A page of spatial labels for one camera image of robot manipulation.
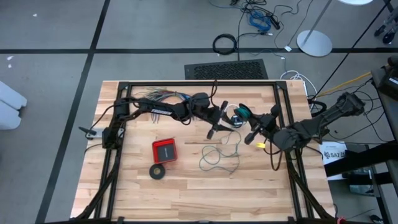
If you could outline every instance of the red tape dispenser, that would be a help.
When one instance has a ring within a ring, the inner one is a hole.
[[[160,180],[166,173],[162,164],[177,159],[177,150],[175,148],[174,139],[171,138],[155,141],[152,143],[152,150],[154,152],[155,165],[150,167],[149,175],[155,180]]]

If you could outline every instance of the gray cable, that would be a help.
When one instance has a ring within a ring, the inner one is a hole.
[[[232,154],[230,154],[230,155],[223,154],[222,150],[220,150],[220,149],[218,149],[217,147],[214,147],[214,146],[205,146],[205,147],[203,147],[203,148],[201,149],[201,155],[202,155],[202,157],[201,157],[201,159],[199,160],[199,168],[200,168],[202,171],[211,171],[212,169],[220,168],[220,169],[226,170],[226,171],[228,171],[230,174],[232,174],[233,172],[236,171],[236,169],[238,169],[238,167],[239,167],[239,165],[240,165],[240,162],[241,162],[241,161],[239,160],[239,154],[238,154],[238,145],[239,145],[239,143],[242,141],[242,136],[241,136],[241,134],[240,134],[239,132],[237,132],[237,131],[231,131],[228,135],[221,137],[219,140],[222,140],[223,138],[227,138],[227,141],[226,141],[226,143],[225,143],[225,144],[227,144],[227,143],[229,142],[229,138],[231,137],[232,133],[237,133],[237,134],[239,135],[239,141],[236,143],[234,153],[232,153]],[[213,150],[211,150],[210,152],[207,152],[207,153],[205,154],[205,149],[208,148],[208,147],[213,148]],[[218,160],[217,160],[216,162],[209,162],[209,161],[206,159],[206,156],[209,155],[209,154],[212,153],[212,152],[217,152],[217,153],[218,153]],[[238,158],[238,164],[237,164],[237,166],[236,166],[233,170],[229,170],[229,169],[227,169],[227,168],[225,168],[225,167],[222,167],[222,166],[216,166],[216,165],[220,162],[221,158],[232,158],[232,157],[237,157],[237,158]],[[210,168],[210,169],[204,169],[204,168],[200,165],[202,161],[207,162],[207,164],[209,164],[209,165],[213,165],[213,167]]]

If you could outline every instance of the wooden tabletop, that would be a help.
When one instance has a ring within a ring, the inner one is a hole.
[[[289,80],[287,84],[294,119],[300,121],[310,118],[302,82]],[[103,82],[94,121],[112,105],[117,86],[116,81]],[[211,90],[210,86],[164,87],[189,95],[198,92],[210,94]],[[145,87],[137,86],[133,88],[132,94],[142,97],[147,91]],[[288,124],[281,91],[280,97],[285,123]],[[213,101],[216,105],[221,105],[224,100],[234,104],[244,103],[256,114],[269,113],[275,105],[271,86],[219,86]],[[165,102],[179,101],[178,98],[169,98]],[[107,127],[112,113],[109,110],[96,128]],[[233,109],[229,108],[227,113],[232,116]],[[232,133],[227,142],[226,138],[222,138],[228,134],[224,131],[217,132],[212,140],[207,140],[210,128],[210,124],[204,121],[196,119],[191,125],[185,126],[168,116],[161,116],[159,122],[154,123],[150,114],[143,114],[134,121],[127,122],[113,220],[118,216],[124,216],[126,220],[157,221],[276,221],[286,220],[288,216],[294,217],[285,157],[282,156],[280,169],[273,171],[269,155],[256,147],[257,142],[264,141],[262,136],[257,136],[251,145],[243,143],[250,131],[248,124],[237,129],[242,138],[238,146],[239,158],[221,158],[218,164],[230,170],[239,165],[235,172],[231,174],[218,168],[205,172],[200,169],[200,166],[203,169],[213,167],[203,161],[200,163],[202,150],[204,154],[211,150],[203,147],[214,146],[228,155],[234,152],[236,143],[239,142],[238,133]],[[162,180],[151,179],[149,168],[154,164],[152,142],[167,138],[175,139],[178,159],[164,164],[166,175]],[[89,141],[88,146],[100,141]],[[311,143],[311,146],[318,149],[316,143]],[[104,155],[105,150],[101,146],[93,147],[86,153],[71,217],[81,213],[98,190]],[[217,158],[218,155],[213,152],[208,160],[215,162]],[[303,162],[310,190],[322,206],[334,215],[333,200],[321,156],[304,149]],[[300,191],[299,194],[305,215]]]

